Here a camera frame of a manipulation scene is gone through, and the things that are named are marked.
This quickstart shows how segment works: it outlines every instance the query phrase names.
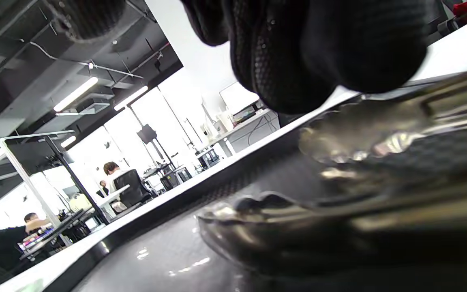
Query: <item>black ceiling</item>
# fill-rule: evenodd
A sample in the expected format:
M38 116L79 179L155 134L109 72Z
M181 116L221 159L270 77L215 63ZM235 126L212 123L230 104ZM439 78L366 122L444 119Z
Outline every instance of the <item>black ceiling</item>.
M92 43L72 42L54 29L51 20L41 0L0 0L0 137L74 129L80 141L116 114L113 106L85 116L56 116L53 107L90 75L99 78L93 94L111 98L113 105L143 85L158 85L182 67L143 0L128 0L118 26ZM89 70L72 61L92 61L143 79ZM2 181L17 186L19 179L4 176L13 168L4 165ZM3 187L2 181L0 189L7 192L9 187Z

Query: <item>black office chair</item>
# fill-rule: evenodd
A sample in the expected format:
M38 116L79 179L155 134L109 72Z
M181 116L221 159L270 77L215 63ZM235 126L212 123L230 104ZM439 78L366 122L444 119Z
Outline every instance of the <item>black office chair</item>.
M120 194L120 201L128 208L138 203L145 203L155 197L155 194L152 194L145 187L136 170L129 170L115 178L114 182L117 190L129 185L129 188Z

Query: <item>hair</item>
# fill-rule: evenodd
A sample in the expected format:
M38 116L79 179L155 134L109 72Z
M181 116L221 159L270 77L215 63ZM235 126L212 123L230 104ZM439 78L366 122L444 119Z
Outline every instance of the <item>hair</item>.
M104 164L104 173L109 175L110 172L112 172L113 170L119 168L120 166L118 166L118 164L116 164L115 162L111 161L111 162L108 162L106 164Z
M24 222L31 221L33 216L37 216L37 213L26 214L26 216L24 216Z

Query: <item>white column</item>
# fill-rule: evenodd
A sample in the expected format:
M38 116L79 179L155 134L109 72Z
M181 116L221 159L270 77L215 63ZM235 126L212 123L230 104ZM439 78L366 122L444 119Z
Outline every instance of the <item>white column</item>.
M226 105L219 92L237 80L230 64L230 44L209 47L194 33L180 0L145 0L163 33L200 86L206 109L212 116Z

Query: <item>cable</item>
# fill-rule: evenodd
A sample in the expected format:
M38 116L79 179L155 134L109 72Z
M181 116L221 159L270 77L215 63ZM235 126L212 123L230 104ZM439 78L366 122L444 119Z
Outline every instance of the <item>cable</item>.
M48 52L46 50L44 50L44 48L42 48L39 44L37 43L34 43L33 41L29 41L30 45L36 47L36 48L39 48L39 50L41 50L41 52L43 52L47 57L49 57L50 59L52 60L55 60L55 61L66 61L66 62L73 62L73 63L77 63L79 65L85 65L85 66L88 66L90 69L91 68L97 68L97 69L102 69L102 70L107 70L107 71L112 71L112 72L116 72L116 73L120 73L120 74L124 74L124 75L128 75L128 76L131 76L131 77L136 77L136 78L141 78L143 79L143 77L141 76L138 76L138 75L135 75L135 74L131 74L131 73L128 73L128 72L122 72L122 71L119 71L119 70L115 70L115 69L111 69L111 68L107 68L107 67L103 67L103 66L99 66L95 63L84 63L84 62L80 62L80 61L74 61L74 60L67 60L67 59L59 59L57 57L54 57L50 54L48 54Z
M261 124L262 121L263 119L261 118L259 122L257 123L257 125L255 125L255 128L253 128L253 130L248 134L248 146L250 146L250 137L252 136L253 132L257 129L257 127Z
M268 122L268 124L269 124L269 126L270 126L270 130L271 130L271 128L274 128L275 131L278 130L278 129L274 126L274 124L271 122L271 120L268 120L268 117L267 117L267 116L265 116L264 118L265 118L266 121Z

